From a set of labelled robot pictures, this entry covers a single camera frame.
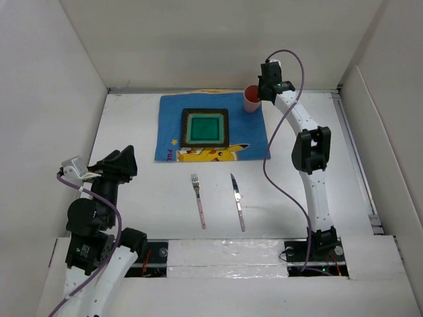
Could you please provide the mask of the pink plastic cup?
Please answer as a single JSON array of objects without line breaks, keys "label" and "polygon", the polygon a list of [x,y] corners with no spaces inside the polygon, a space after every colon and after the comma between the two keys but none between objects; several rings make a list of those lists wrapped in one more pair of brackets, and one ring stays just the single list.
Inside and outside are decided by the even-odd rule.
[{"label": "pink plastic cup", "polygon": [[244,110],[248,113],[253,113],[258,110],[261,105],[261,100],[258,98],[258,85],[248,86],[243,93]]}]

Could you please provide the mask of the fork with pink handle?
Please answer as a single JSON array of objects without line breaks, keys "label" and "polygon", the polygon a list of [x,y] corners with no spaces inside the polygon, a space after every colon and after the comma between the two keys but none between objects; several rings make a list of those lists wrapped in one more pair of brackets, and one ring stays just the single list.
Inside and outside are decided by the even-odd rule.
[{"label": "fork with pink handle", "polygon": [[192,174],[191,175],[191,181],[192,181],[192,186],[193,186],[195,194],[196,194],[196,203],[197,203],[197,206],[198,206],[198,212],[199,212],[199,215],[200,215],[201,225],[202,225],[203,229],[206,229],[206,220],[205,220],[204,210],[203,210],[203,207],[202,207],[202,201],[201,201],[201,197],[200,197],[200,183],[199,183],[198,175]]}]

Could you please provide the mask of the square green ceramic plate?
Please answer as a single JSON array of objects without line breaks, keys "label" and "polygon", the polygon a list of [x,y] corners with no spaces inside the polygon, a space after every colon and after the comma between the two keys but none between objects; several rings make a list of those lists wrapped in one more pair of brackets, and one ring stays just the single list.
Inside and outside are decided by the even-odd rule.
[{"label": "square green ceramic plate", "polygon": [[181,115],[182,147],[228,147],[229,111],[219,108],[184,108]]}]

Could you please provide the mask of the blue Pikachu placemat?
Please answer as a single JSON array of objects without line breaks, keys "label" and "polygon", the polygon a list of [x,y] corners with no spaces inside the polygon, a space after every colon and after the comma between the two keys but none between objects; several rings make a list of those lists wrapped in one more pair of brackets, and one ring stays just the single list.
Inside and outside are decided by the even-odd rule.
[{"label": "blue Pikachu placemat", "polygon": [[247,112],[241,92],[162,96],[155,160],[223,162],[269,159],[262,109]]}]

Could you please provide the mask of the knife with pink handle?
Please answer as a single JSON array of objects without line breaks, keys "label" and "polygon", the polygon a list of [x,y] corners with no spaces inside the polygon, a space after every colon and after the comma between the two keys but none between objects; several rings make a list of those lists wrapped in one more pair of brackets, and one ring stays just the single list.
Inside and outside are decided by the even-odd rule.
[{"label": "knife with pink handle", "polygon": [[237,206],[237,212],[238,212],[238,216],[239,216],[241,231],[245,232],[245,221],[244,221],[244,218],[243,218],[243,211],[242,211],[242,207],[241,207],[241,195],[240,195],[240,192],[239,192],[239,187],[237,185],[237,181],[236,181],[233,174],[231,174],[231,181],[232,181],[234,198],[235,198],[235,203],[236,203],[236,206]]}]

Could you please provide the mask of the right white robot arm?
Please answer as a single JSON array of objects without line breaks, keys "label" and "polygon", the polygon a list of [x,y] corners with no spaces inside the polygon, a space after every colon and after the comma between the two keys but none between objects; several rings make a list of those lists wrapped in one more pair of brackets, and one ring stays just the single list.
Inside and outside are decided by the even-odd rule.
[{"label": "right white robot arm", "polygon": [[260,68],[258,99],[275,105],[296,134],[291,161],[301,176],[307,202],[305,260],[321,260],[338,243],[325,188],[331,130],[319,125],[293,95],[295,87],[282,80],[279,61],[267,59]]}]

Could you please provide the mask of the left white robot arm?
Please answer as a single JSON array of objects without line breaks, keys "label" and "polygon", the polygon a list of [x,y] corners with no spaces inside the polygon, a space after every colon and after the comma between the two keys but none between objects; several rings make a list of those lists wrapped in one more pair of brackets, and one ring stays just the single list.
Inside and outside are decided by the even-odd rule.
[{"label": "left white robot arm", "polygon": [[119,186],[135,176],[131,145],[92,166],[81,157],[62,162],[57,179],[86,196],[67,210],[64,293],[50,316],[104,316],[129,268],[147,256],[147,235],[123,228],[117,209]]}]

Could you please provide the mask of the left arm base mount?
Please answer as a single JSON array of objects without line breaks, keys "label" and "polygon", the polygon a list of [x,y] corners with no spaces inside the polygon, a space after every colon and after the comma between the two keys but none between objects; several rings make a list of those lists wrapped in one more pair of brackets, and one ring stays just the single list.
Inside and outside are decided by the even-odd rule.
[{"label": "left arm base mount", "polygon": [[126,273],[127,278],[157,278],[167,276],[168,240],[150,240],[146,256],[138,259]]}]

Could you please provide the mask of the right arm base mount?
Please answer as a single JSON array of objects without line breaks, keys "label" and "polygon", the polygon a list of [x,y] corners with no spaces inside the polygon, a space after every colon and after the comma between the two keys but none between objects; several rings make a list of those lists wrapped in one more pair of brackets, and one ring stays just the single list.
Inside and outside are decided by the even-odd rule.
[{"label": "right arm base mount", "polygon": [[287,265],[288,277],[339,276],[348,277],[345,253],[341,240],[329,251],[314,254],[311,251],[306,268],[302,271],[307,255],[307,241],[287,240],[284,242],[279,260]]}]

